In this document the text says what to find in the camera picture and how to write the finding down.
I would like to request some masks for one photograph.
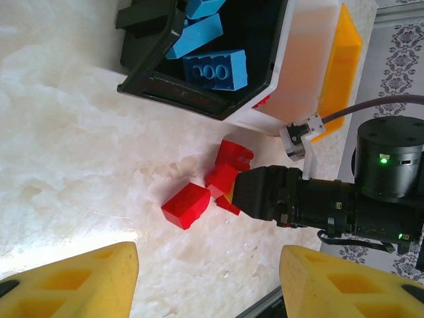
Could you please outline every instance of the blue building block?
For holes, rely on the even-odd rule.
[[[183,57],[185,80],[209,89],[236,91],[247,86],[244,50]]]
[[[181,58],[223,34],[219,14],[207,17],[193,25],[185,26],[181,37],[165,57],[169,60]]]
[[[198,19],[214,15],[225,0],[188,0],[185,15],[189,19]]]

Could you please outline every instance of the white container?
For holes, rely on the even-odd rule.
[[[277,135],[284,124],[313,115],[318,108],[340,10],[338,0],[289,0],[278,46],[282,63],[276,62],[271,85],[225,121]],[[269,94],[264,105],[252,109]]]

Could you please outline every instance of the lego stud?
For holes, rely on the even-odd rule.
[[[201,69],[200,66],[195,65],[191,69],[191,74],[193,75],[194,78],[201,78],[203,76],[203,70]]]
[[[213,69],[213,67],[212,66],[210,66],[210,65],[206,65],[204,68],[203,68],[203,75],[207,78],[207,79],[209,79],[209,80],[212,80],[213,78],[215,78],[215,76],[216,76],[216,74],[215,74],[215,70]]]
[[[227,77],[229,77],[229,69],[227,67],[225,67],[222,64],[219,64],[217,66],[217,68],[215,69],[215,71],[217,72],[217,77],[220,80],[225,80]]]

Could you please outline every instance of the yellow foam block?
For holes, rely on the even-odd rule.
[[[342,4],[318,105],[317,112],[321,118],[348,106],[361,49],[362,39],[355,28],[346,5]],[[343,126],[343,123],[344,117],[341,117],[325,124],[326,133],[318,136],[313,141],[318,141],[335,132]]]
[[[93,250],[2,280],[19,285],[0,298],[0,317],[128,317],[137,276],[135,243]]]
[[[300,246],[283,247],[280,279],[290,318],[422,318],[402,286],[424,286]]]

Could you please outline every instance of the blue toy block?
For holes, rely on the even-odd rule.
[[[181,37],[165,57],[169,60],[181,58],[223,34],[219,14],[207,17],[193,25],[185,26]]]
[[[183,57],[185,80],[209,89],[236,91],[247,86],[244,50]]]
[[[214,15],[225,0],[188,0],[185,15],[189,19],[198,19]]]

